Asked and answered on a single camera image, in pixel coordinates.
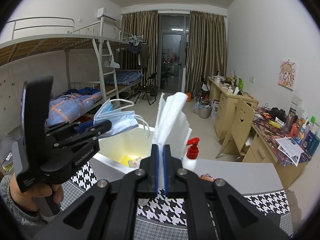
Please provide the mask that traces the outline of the person's left hand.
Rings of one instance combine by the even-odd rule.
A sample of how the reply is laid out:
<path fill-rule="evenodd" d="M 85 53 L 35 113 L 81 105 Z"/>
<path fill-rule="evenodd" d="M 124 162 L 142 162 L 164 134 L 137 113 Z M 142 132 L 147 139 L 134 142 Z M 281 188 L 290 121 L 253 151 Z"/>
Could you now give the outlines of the person's left hand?
<path fill-rule="evenodd" d="M 21 192 L 18 187 L 15 174 L 12 175 L 10 180 L 10 195 L 12 200 L 23 210 L 36 212 L 39 210 L 34 198 L 45 198 L 53 195 L 55 203 L 60 204 L 64 199 L 64 192 L 62 185 L 52 185 L 38 183 L 31 187 L 26 192 Z"/>

